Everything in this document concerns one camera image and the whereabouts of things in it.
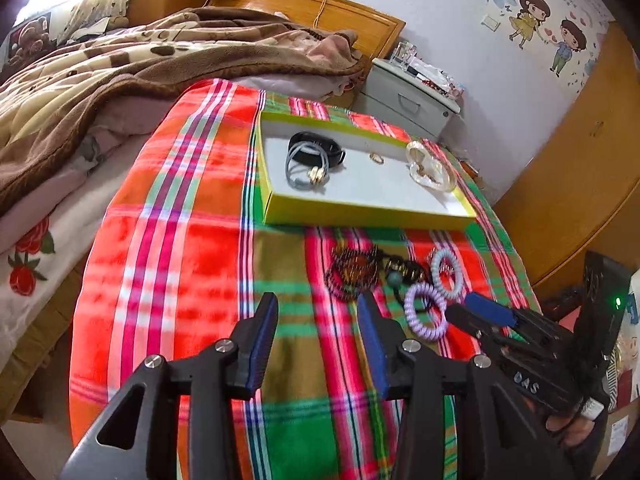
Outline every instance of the red rose print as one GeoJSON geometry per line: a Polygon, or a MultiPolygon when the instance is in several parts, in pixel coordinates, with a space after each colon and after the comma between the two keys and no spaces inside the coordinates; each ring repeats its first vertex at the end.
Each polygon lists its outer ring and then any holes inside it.
{"type": "Polygon", "coordinates": [[[9,276],[11,290],[21,296],[30,296],[36,288],[36,277],[27,266],[14,267],[9,276]]]}
{"type": "Polygon", "coordinates": [[[24,254],[24,259],[18,251],[15,251],[13,258],[9,256],[9,265],[13,269],[9,275],[11,290],[21,296],[30,296],[36,288],[36,280],[46,282],[46,277],[37,271],[39,263],[39,258],[30,260],[29,253],[24,254]]]}
{"type": "Polygon", "coordinates": [[[49,217],[43,218],[39,224],[25,234],[15,245],[15,250],[19,253],[38,254],[42,239],[49,231],[49,217]]]}

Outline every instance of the white wall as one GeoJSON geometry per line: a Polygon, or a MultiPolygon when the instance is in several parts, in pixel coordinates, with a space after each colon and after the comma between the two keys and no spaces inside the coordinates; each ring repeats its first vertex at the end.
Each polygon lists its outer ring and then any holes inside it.
{"type": "Polygon", "coordinates": [[[505,32],[480,24],[487,0],[353,0],[406,22],[402,36],[466,87],[445,142],[481,172],[495,202],[553,132],[572,102],[505,32]]]}

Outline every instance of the wooden bed frame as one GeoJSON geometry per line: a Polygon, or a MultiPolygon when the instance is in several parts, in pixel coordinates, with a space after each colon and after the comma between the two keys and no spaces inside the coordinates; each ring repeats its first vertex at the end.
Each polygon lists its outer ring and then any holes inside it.
{"type": "Polygon", "coordinates": [[[317,28],[357,32],[354,47],[369,59],[388,56],[405,26],[398,18],[349,0],[209,0],[207,5],[282,12],[292,22],[307,27],[313,27],[319,15],[317,28]]]}

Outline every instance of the brown fleece blanket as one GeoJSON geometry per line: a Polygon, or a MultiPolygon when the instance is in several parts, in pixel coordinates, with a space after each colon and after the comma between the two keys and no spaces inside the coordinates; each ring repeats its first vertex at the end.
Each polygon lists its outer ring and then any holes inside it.
{"type": "Polygon", "coordinates": [[[115,97],[177,99],[213,77],[357,79],[366,60],[355,40],[256,10],[203,7],[57,50],[0,86],[0,216],[71,158],[115,97]]]}

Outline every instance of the black hair band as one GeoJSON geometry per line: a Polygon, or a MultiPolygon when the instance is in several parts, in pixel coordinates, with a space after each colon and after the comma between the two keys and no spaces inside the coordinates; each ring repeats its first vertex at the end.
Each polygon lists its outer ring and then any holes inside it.
{"type": "MultiPolygon", "coordinates": [[[[335,168],[344,160],[344,150],[340,147],[340,144],[335,142],[333,139],[329,139],[328,137],[324,137],[313,132],[298,132],[289,140],[289,151],[299,142],[312,142],[320,146],[329,158],[329,168],[335,168]]],[[[322,166],[320,156],[314,153],[299,151],[293,156],[293,160],[310,168],[314,166],[322,166]]]]}

